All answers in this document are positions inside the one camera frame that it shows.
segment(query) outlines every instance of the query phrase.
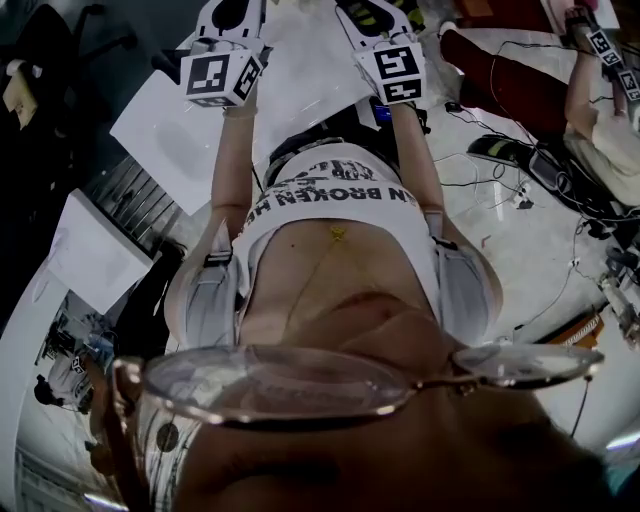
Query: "white floor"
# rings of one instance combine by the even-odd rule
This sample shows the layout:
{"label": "white floor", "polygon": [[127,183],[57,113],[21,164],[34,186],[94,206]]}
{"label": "white floor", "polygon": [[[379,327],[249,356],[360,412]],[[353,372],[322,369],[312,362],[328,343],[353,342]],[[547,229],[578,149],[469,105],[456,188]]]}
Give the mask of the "white floor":
{"label": "white floor", "polygon": [[[497,51],[506,39],[521,42],[553,43],[557,41],[545,34],[530,34],[504,30],[474,30],[465,35],[490,51]],[[424,40],[427,55],[437,61],[437,48],[433,38]],[[575,56],[572,52],[554,49],[522,49],[513,46],[505,48],[504,55],[517,58],[525,64],[542,69],[565,81],[568,80]],[[468,145],[486,133],[475,125],[465,124],[448,115],[442,104],[451,94],[452,81],[441,80],[436,69],[441,63],[429,65],[430,83],[433,84],[428,98],[429,126],[433,132],[427,137],[429,145],[438,161],[438,171],[443,183],[469,183],[490,178],[493,164],[470,160],[464,153]],[[600,84],[594,97],[610,95],[606,84]],[[611,108],[606,102],[602,108]],[[475,115],[498,131],[523,140],[525,135],[510,121],[495,116],[475,112]],[[519,181],[518,172],[508,168],[502,181],[514,187]],[[505,301],[502,314],[487,340],[501,337],[510,339],[514,328],[526,324],[547,308],[557,297],[567,277],[569,262],[573,259],[573,240],[579,218],[568,211],[543,190],[532,184],[531,210],[516,210],[507,201],[511,191],[494,184],[474,187],[446,188],[446,205],[449,215],[460,230],[479,248],[495,267],[504,287]],[[207,221],[204,208],[192,218],[182,219],[173,232],[174,238],[188,246],[193,246]],[[588,235],[576,238],[576,257],[580,258],[580,270],[587,276],[597,277],[604,270],[604,248],[606,243],[597,242]],[[602,302],[602,296],[592,281],[573,273],[566,290],[557,302],[543,316],[515,333],[517,342],[533,341],[564,324],[578,313]],[[608,327],[604,345],[613,365],[602,378],[594,382],[596,391],[591,393],[587,404],[585,420],[589,427],[581,430],[580,442],[592,448],[602,447],[618,432],[624,429],[639,411],[637,386],[640,385],[640,360],[632,355],[617,334],[615,325]],[[579,383],[572,387],[560,387],[542,395],[553,419],[562,427],[570,428],[579,406]],[[81,447],[85,440],[86,425],[64,422],[52,417],[32,396],[25,402],[23,429],[20,434],[22,445],[30,452],[38,452],[52,463],[60,461],[71,467],[74,457],[83,459],[76,467],[87,467],[86,453]],[[46,448],[39,437],[46,438]]]}

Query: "black hair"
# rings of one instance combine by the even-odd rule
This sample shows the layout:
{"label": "black hair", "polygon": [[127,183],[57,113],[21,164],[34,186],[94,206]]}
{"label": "black hair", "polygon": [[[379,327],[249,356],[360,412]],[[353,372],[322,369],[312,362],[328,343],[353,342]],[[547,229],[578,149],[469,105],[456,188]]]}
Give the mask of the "black hair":
{"label": "black hair", "polygon": [[42,405],[57,405],[58,407],[62,407],[64,404],[62,398],[53,396],[51,386],[49,386],[49,383],[42,375],[38,375],[38,383],[36,387],[33,388],[33,393],[36,396],[36,400]]}

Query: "maroon pants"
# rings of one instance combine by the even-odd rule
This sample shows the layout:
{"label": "maroon pants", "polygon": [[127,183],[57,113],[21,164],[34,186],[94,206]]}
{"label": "maroon pants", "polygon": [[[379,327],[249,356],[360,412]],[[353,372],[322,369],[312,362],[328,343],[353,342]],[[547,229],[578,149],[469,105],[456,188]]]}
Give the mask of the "maroon pants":
{"label": "maroon pants", "polygon": [[514,60],[497,57],[493,92],[498,104],[490,84],[493,55],[454,30],[442,36],[440,49],[444,59],[465,74],[460,92],[461,105],[501,117],[511,116],[538,140],[562,137],[567,125],[564,116],[565,83]]}

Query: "hand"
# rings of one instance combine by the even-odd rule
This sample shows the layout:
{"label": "hand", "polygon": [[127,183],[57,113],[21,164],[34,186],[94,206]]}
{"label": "hand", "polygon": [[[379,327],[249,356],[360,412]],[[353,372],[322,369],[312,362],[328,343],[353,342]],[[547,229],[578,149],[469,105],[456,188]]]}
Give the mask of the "hand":
{"label": "hand", "polygon": [[593,53],[587,34],[591,33],[589,25],[590,13],[586,7],[572,7],[565,11],[567,32],[571,34],[582,51]]}

